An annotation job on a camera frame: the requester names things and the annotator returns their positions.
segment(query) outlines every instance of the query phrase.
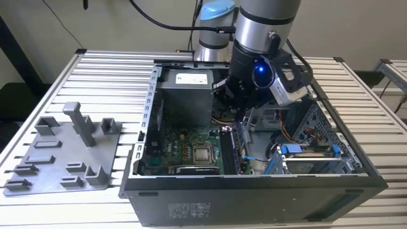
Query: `metal slat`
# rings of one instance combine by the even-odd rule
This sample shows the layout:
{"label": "metal slat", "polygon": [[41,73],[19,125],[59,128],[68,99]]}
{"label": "metal slat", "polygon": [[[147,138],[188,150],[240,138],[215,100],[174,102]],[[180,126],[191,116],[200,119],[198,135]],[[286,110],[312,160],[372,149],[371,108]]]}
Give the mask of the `metal slat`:
{"label": "metal slat", "polygon": [[374,103],[366,103],[366,104],[339,104],[339,103],[331,103],[335,107],[378,107]]}
{"label": "metal slat", "polygon": [[84,96],[84,95],[59,95],[55,97],[53,104],[64,104],[76,101],[80,104],[139,104],[146,103],[144,96]]}
{"label": "metal slat", "polygon": [[362,115],[343,115],[340,116],[343,120],[390,120],[386,116],[362,116]]}
{"label": "metal slat", "polygon": [[331,104],[375,104],[371,100],[342,100],[342,99],[330,99]]}
{"label": "metal slat", "polygon": [[314,74],[347,75],[344,70],[314,69]]}
{"label": "metal slat", "polygon": [[351,129],[350,128],[350,131],[352,134],[370,134],[370,133],[402,134],[402,131],[399,129]]}
{"label": "metal slat", "polygon": [[154,63],[83,63],[77,64],[77,68],[97,68],[97,69],[152,69]]}
{"label": "metal slat", "polygon": [[370,135],[360,135],[355,134],[356,141],[363,143],[407,143],[407,136],[406,135],[384,135],[384,134],[370,134]]}
{"label": "metal slat", "polygon": [[[63,112],[65,104],[51,104],[47,112]],[[143,113],[144,105],[132,104],[81,104],[81,113]]]}
{"label": "metal slat", "polygon": [[72,74],[68,78],[68,81],[120,81],[120,82],[150,82],[150,74],[151,72],[144,71],[144,73],[139,73],[138,76],[119,76],[119,75],[85,75],[85,74]]}
{"label": "metal slat", "polygon": [[363,90],[359,87],[330,87],[323,86],[323,91],[327,93],[336,92],[336,93],[359,93],[363,94]]}
{"label": "metal slat", "polygon": [[117,82],[88,82],[88,81],[67,81],[64,88],[123,88],[123,89],[147,89],[146,83],[117,83]]}
{"label": "metal slat", "polygon": [[406,154],[406,145],[367,145],[362,144],[360,147],[363,148],[367,154]]}
{"label": "metal slat", "polygon": [[342,82],[352,82],[348,75],[327,75],[327,74],[314,74],[316,80],[335,80]]}
{"label": "metal slat", "polygon": [[335,107],[338,111],[360,111],[360,112],[380,112],[383,111],[379,108],[364,108],[364,107]]}
{"label": "metal slat", "polygon": [[360,120],[360,119],[348,119],[343,120],[346,124],[392,124],[392,121],[388,120]]}
{"label": "metal slat", "polygon": [[370,100],[370,97],[363,93],[326,93],[330,99],[342,100]]}
{"label": "metal slat", "polygon": [[320,86],[335,86],[335,87],[359,87],[354,81],[338,81],[338,80],[318,80]]}
{"label": "metal slat", "polygon": [[347,127],[350,129],[396,129],[396,130],[399,130],[396,125],[350,124],[350,125],[347,125]]}
{"label": "metal slat", "polygon": [[59,90],[59,95],[112,95],[112,96],[143,96],[147,89],[84,89],[84,88],[63,88]]}

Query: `power supply label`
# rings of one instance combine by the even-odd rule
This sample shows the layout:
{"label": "power supply label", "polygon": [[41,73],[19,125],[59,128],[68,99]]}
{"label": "power supply label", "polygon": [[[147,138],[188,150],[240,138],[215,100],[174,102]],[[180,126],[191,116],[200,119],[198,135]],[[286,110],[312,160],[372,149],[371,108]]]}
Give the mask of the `power supply label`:
{"label": "power supply label", "polygon": [[171,203],[170,218],[208,218],[211,203]]}
{"label": "power supply label", "polygon": [[208,84],[208,75],[179,73],[176,74],[176,84]]}

